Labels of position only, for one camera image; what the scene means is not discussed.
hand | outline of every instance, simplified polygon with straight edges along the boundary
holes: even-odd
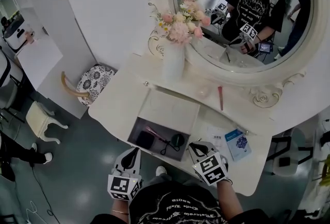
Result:
[[[250,42],[247,42],[247,45],[249,46],[250,50],[248,51],[248,50],[246,49],[245,45],[243,45],[243,46],[241,47],[241,50],[242,50],[242,53],[243,53],[243,54],[246,54],[246,53],[252,52],[252,51],[254,50],[254,47],[253,47],[253,45],[252,45]]]

shoe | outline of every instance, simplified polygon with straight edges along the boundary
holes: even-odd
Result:
[[[46,157],[46,162],[43,164],[47,164],[49,163],[52,159],[53,159],[53,155],[49,152],[49,153],[45,153],[45,157]]]
[[[156,176],[160,176],[162,173],[165,173],[167,174],[167,171],[165,169],[165,167],[163,166],[158,166],[157,169],[156,169]]]
[[[37,146],[36,143],[33,143],[33,144],[32,144],[32,149],[34,149],[35,152],[37,152],[37,150],[38,150],[38,146]]]
[[[274,57],[274,60],[277,61],[277,60],[279,60],[281,58],[282,58],[282,56],[280,54],[277,54],[276,57]]]

flower vase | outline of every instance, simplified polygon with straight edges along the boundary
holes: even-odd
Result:
[[[185,47],[177,43],[164,46],[162,77],[166,82],[181,79],[185,67]]]

white daisy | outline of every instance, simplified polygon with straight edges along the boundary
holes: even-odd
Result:
[[[163,20],[157,20],[157,27],[163,27],[165,22]]]
[[[188,7],[188,8],[186,9],[186,11],[187,11],[189,14],[191,14],[191,13],[193,13],[195,10],[194,10],[193,8],[191,8],[191,7]]]
[[[186,10],[188,8],[188,5],[186,5],[185,3],[180,5],[180,8],[183,10]]]
[[[162,28],[166,32],[166,34],[170,33],[170,30],[171,30],[171,26],[170,25],[165,24]]]
[[[190,17],[190,14],[188,12],[182,12],[182,15],[184,15],[185,17]]]

white card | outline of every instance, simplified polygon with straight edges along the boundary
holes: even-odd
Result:
[[[243,27],[241,27],[240,30],[241,32],[248,35],[251,40],[254,40],[258,34],[258,32],[254,29],[254,27],[252,27],[248,23],[246,23]]]
[[[212,143],[218,149],[218,151],[220,151],[221,147],[223,146],[223,142],[225,141],[224,136],[229,131],[212,125],[209,125],[206,131],[208,141]]]
[[[138,178],[108,176],[108,193],[113,199],[132,201],[140,188]]]
[[[226,178],[228,173],[222,164],[219,152],[192,166],[198,176],[209,186]]]

